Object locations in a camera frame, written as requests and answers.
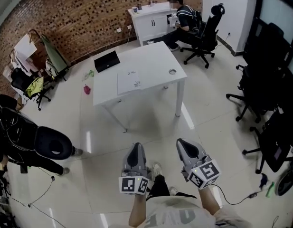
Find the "black office chair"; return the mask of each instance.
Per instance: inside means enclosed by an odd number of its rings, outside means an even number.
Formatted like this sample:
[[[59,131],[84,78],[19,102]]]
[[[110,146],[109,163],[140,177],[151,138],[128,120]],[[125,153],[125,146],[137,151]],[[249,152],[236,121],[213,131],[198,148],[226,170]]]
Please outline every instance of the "black office chair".
[[[283,38],[282,30],[275,24],[263,26],[255,42],[250,46],[245,60],[248,65],[243,67],[243,76],[238,89],[244,96],[227,94],[230,97],[242,100],[246,103],[241,115],[236,117],[240,121],[250,106],[256,115],[256,123],[261,121],[260,114],[272,111],[277,106],[276,92],[283,77],[286,55],[289,44]]]
[[[208,68],[209,63],[205,58],[205,55],[211,55],[212,57],[215,56],[215,53],[212,53],[211,51],[213,51],[218,45],[216,37],[218,30],[216,31],[216,28],[221,20],[222,15],[224,15],[226,11],[223,7],[223,3],[213,6],[211,11],[214,16],[209,16],[205,28],[201,32],[201,35],[197,32],[189,32],[194,36],[192,36],[192,39],[190,41],[185,41],[185,43],[190,44],[192,48],[183,47],[180,49],[181,52],[183,52],[183,50],[193,52],[193,54],[184,61],[185,65],[193,57],[198,56],[205,61],[205,68]]]
[[[286,161],[292,161],[293,157],[287,158],[287,155],[291,149],[291,131],[288,128],[289,119],[287,114],[280,114],[278,111],[274,112],[270,120],[265,123],[264,131],[260,133],[255,127],[250,127],[250,131],[255,131],[258,137],[259,148],[255,150],[243,150],[242,154],[246,155],[254,152],[262,152],[262,159],[260,168],[256,169],[255,173],[260,174],[264,166],[265,161],[272,169],[273,172],[277,172],[282,164]]]
[[[33,75],[32,76],[26,75],[20,68],[15,68],[13,70],[13,72],[11,73],[11,79],[12,79],[11,85],[13,87],[23,91],[24,95],[26,97],[28,97],[30,100],[32,98],[34,98],[35,96],[37,96],[37,103],[38,103],[38,110],[39,111],[41,110],[40,104],[41,104],[43,97],[46,98],[49,102],[51,101],[51,99],[48,98],[45,94],[47,93],[47,91],[49,89],[53,89],[54,88],[53,86],[50,86],[48,88],[43,88],[41,90],[41,92],[33,94],[32,96],[29,97],[28,94],[26,93],[26,89],[33,82],[33,80],[35,80],[35,77]]]

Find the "tiled floor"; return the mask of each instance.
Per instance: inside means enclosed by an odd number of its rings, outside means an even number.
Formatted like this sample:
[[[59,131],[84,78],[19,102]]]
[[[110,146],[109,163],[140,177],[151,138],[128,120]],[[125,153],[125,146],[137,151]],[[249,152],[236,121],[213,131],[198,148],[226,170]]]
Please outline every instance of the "tiled floor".
[[[121,52],[137,46],[138,42],[134,41],[116,50]],[[29,101],[23,113],[39,125],[66,134],[74,146],[85,151],[80,158],[59,161],[71,172],[56,177],[47,194],[35,205],[67,228],[107,228],[113,223],[126,224],[132,196],[119,194],[118,177],[123,156],[133,142],[143,143],[149,166],[154,161],[162,164],[169,186],[197,196],[195,186],[186,183],[180,174],[182,163],[175,146],[180,137],[199,142],[217,160],[222,170],[217,183],[230,202],[238,202],[258,191],[261,176],[254,173],[257,154],[248,158],[241,154],[243,149],[257,147],[255,136],[248,130],[255,125],[255,116],[247,112],[237,123],[235,117],[242,106],[225,98],[226,93],[241,93],[237,89],[241,72],[235,70],[235,66],[245,65],[245,62],[242,57],[233,57],[224,46],[218,47],[215,53],[215,58],[208,59],[209,69],[205,69],[204,62],[197,57],[183,65],[189,52],[173,53],[188,75],[180,118],[174,116],[176,85],[111,105],[116,116],[129,128],[127,133],[123,133],[101,107],[93,107],[92,94],[83,92],[85,84],[93,88],[92,78],[82,82],[83,74],[94,68],[93,58],[72,68],[68,80],[51,92],[52,101],[45,101],[41,112],[35,102]],[[265,164],[264,173],[275,181],[285,168],[286,165],[273,173]],[[12,196],[22,203],[37,199],[51,181],[38,168],[20,174],[19,166],[12,163],[9,164],[9,176]],[[11,201],[11,206],[21,227],[61,227],[35,208],[25,208],[15,201]],[[276,227],[288,226],[293,213],[293,188],[282,197],[266,198],[265,193],[260,193],[234,209],[257,228],[271,227],[277,215]]]

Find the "person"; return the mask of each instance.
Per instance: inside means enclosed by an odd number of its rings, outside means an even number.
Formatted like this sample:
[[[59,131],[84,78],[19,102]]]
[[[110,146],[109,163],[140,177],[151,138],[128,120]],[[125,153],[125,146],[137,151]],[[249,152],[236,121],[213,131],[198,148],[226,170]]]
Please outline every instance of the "person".
[[[159,163],[152,168],[154,184],[146,198],[136,195],[129,226],[111,225],[110,228],[250,228],[251,224],[228,207],[220,208],[211,190],[199,190],[195,196],[168,189]]]
[[[189,31],[194,31],[198,27],[198,21],[193,16],[193,9],[183,4],[183,0],[169,0],[170,7],[177,9],[177,17],[180,23],[176,23],[177,29],[162,37],[164,43],[171,51],[180,49],[176,43],[178,40],[182,42],[189,41],[193,36]]]
[[[15,110],[16,105],[17,101],[12,97],[7,95],[0,95],[0,106]],[[79,156],[82,154],[82,150],[73,147],[71,153],[72,156]],[[41,167],[59,176],[63,176],[69,173],[69,168],[63,168],[61,165],[55,163],[51,159],[38,155],[35,151],[23,151],[9,144],[8,141],[3,137],[3,133],[0,129],[0,163],[3,166],[6,166],[9,158],[15,160],[23,167]]]

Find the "desk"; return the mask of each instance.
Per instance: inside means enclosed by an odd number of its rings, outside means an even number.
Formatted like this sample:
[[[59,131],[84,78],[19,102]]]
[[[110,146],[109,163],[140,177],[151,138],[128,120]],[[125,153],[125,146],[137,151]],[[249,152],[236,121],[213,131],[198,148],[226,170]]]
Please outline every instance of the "desk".
[[[128,12],[132,17],[141,46],[144,41],[162,37],[175,30],[168,25],[168,15],[176,13],[177,10],[171,9],[169,2],[155,3],[152,7],[142,6],[142,10],[138,10],[138,13],[133,12],[132,9]]]
[[[177,82],[176,116],[180,116],[187,75],[164,42],[122,52],[118,54],[118,57],[119,64],[94,76],[94,106],[102,105],[112,118],[127,131],[126,127],[108,109],[107,103],[119,101],[127,95],[139,94],[144,90]],[[135,69],[138,72],[141,89],[118,95],[117,74],[129,69]],[[177,73],[171,75],[169,73],[171,69],[175,69]]]

